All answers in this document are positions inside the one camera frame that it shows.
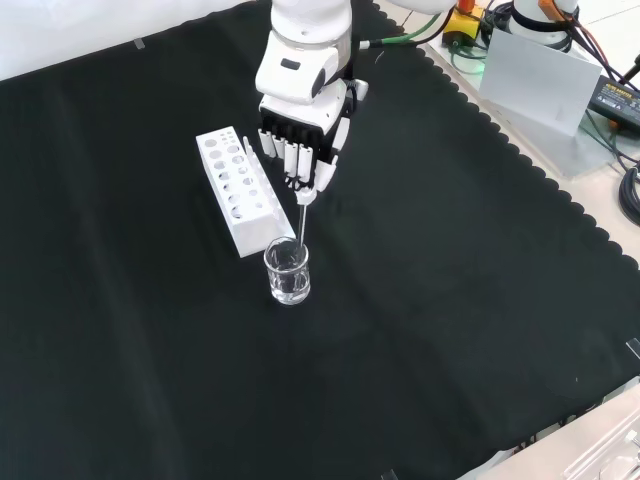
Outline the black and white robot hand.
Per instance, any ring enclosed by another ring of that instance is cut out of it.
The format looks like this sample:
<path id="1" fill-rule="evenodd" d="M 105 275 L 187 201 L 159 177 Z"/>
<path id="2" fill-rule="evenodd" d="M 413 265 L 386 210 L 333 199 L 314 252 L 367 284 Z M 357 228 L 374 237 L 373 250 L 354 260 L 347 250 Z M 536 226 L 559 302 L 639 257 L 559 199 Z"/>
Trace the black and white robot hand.
<path id="1" fill-rule="evenodd" d="M 334 177 L 351 118 L 368 90 L 364 80 L 338 79 L 310 105 L 262 98 L 258 135 L 263 153 L 279 162 L 300 206 L 313 203 Z"/>

